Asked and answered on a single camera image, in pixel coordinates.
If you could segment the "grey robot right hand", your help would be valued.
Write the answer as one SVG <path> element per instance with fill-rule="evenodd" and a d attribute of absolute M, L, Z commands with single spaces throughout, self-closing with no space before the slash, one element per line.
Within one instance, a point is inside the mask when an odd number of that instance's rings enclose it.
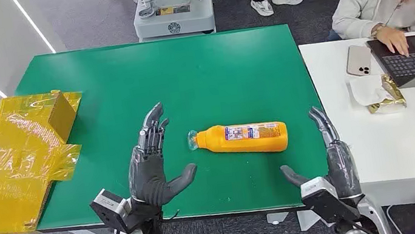
<path fill-rule="evenodd" d="M 362 195 L 356 166 L 349 147 L 340 137 L 328 116 L 317 107 L 311 107 L 308 116 L 322 134 L 328 163 L 326 176 L 308 179 L 293 171 L 289 166 L 280 167 L 285 179 L 301 191 L 302 199 L 315 192 L 326 191 L 337 199 L 358 198 Z"/>

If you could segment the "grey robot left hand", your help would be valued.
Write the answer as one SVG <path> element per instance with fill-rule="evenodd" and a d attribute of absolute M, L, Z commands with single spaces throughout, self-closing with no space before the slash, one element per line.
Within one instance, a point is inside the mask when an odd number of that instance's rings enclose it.
<path fill-rule="evenodd" d="M 146 114 L 138 143 L 132 149 L 128 176 L 131 198 L 157 207 L 167 204 L 192 184 L 197 171 L 197 165 L 191 163 L 180 176 L 166 180 L 163 143 L 169 120 L 161 120 L 163 112 L 163 105 L 158 102 Z"/>

